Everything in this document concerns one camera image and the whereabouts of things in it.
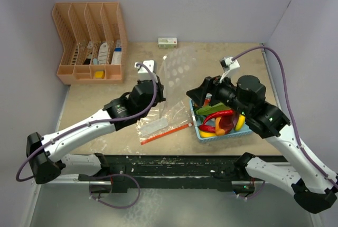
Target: table surface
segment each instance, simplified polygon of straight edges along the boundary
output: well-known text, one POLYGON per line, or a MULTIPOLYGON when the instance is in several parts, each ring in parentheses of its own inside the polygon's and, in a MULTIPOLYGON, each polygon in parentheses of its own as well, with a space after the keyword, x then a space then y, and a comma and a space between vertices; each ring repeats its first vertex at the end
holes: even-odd
MULTIPOLYGON (((207 76, 222 74, 219 60, 224 56, 236 54, 251 48, 254 43, 179 43, 179 47, 193 45, 198 53, 198 67, 196 73, 200 85, 207 76)), ((65 100, 64 110, 60 121, 60 129, 69 127, 88 118, 111 100, 122 93, 130 91, 138 77, 134 68, 135 62, 155 60, 158 65, 162 57, 170 50, 159 49, 157 43, 129 43, 128 61, 125 63, 125 82, 123 84, 102 85, 72 85, 65 100)), ((266 99, 276 104, 274 93, 269 80, 266 64, 260 50, 255 50, 239 59, 240 70, 233 77, 233 81, 245 74, 252 74, 259 78, 266 88, 266 99)), ((188 98, 184 104, 189 106, 188 98)), ((118 132, 96 138, 77 148, 73 154, 103 153, 107 155, 242 155, 250 152, 255 155, 281 155, 272 145, 256 134, 199 143, 194 127, 185 128, 171 135, 141 145, 136 126, 126 127, 118 132)))

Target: plastic bag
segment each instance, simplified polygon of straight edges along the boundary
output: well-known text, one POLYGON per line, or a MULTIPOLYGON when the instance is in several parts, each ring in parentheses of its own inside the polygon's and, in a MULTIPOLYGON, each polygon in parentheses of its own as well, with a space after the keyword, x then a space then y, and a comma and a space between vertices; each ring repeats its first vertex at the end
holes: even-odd
POLYGON ((157 73, 164 85, 166 101, 160 105, 160 116, 186 97, 195 85, 197 52, 193 46, 176 49, 163 58, 157 73))
POLYGON ((147 117, 137 122, 136 129, 141 143, 182 125, 192 123, 191 116, 182 101, 174 105, 161 117, 159 115, 160 108, 152 108, 147 117))
POLYGON ((166 101, 152 108, 147 117, 136 124, 139 140, 149 140, 165 132, 192 123, 192 118, 182 100, 194 87, 197 52, 193 46, 168 53, 157 72, 164 85, 166 101))

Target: plastic basket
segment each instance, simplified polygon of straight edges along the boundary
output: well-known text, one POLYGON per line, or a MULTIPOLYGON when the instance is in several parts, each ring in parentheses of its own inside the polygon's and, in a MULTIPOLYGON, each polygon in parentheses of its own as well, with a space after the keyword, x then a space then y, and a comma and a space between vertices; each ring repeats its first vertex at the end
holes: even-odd
MULTIPOLYGON (((214 136, 214 137, 209 137, 209 138, 202 138, 200 136, 199 129, 198 129, 198 126, 201 123, 200 123, 199 120, 196 120, 196 113, 194 112, 193 105, 194 105, 194 102, 191 100, 190 101, 190 110, 191 110, 191 114, 192 114, 192 119, 193 119, 193 122, 194 122, 194 127, 195 127, 197 138, 199 139, 200 143, 202 143, 202 144, 205 144, 209 141, 216 141, 216 140, 222 140, 222 139, 228 139, 228 138, 240 137, 240 136, 252 134, 252 130, 246 124, 244 124, 240 130, 235 131, 233 129, 229 134, 227 134, 225 136, 214 136)), ((206 124, 211 125, 211 126, 215 126, 214 121, 208 121, 206 124)))

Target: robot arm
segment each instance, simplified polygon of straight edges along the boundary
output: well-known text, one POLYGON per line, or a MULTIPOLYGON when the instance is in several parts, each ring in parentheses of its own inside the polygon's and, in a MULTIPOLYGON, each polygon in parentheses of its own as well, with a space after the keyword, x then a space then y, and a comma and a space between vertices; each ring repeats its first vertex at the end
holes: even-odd
MULTIPOLYGON (((223 61, 221 64, 223 68, 228 66, 223 61)), ((311 213, 330 208, 338 191, 337 174, 324 165, 302 140, 300 145, 297 143, 289 119, 278 107, 265 101, 265 92, 265 86, 252 75, 240 77, 234 86, 223 74, 205 78, 187 95, 202 106, 209 93, 212 95, 210 105, 222 102, 244 115, 249 128, 275 146, 296 170, 277 167, 245 153, 235 163, 242 176, 259 178, 280 187, 311 213)))
MULTIPOLYGON (((97 137, 135 124, 147 116, 151 107, 165 100, 164 87, 154 73, 154 61, 144 61, 135 67, 140 80, 131 92, 122 94, 89 118, 66 129, 43 137, 38 133, 28 136, 27 161, 37 184, 47 183, 61 174, 96 174, 106 164, 101 154, 79 156, 68 153, 97 137)), ((28 179, 19 178, 22 168, 16 176, 18 181, 28 179)))

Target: green and white box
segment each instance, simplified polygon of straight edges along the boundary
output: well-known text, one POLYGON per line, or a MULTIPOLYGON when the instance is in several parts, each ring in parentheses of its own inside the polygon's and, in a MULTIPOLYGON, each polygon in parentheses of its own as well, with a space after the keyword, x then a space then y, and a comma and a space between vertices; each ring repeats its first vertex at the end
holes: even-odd
POLYGON ((177 38, 160 37, 158 38, 158 47, 160 49, 172 49, 177 47, 177 38))

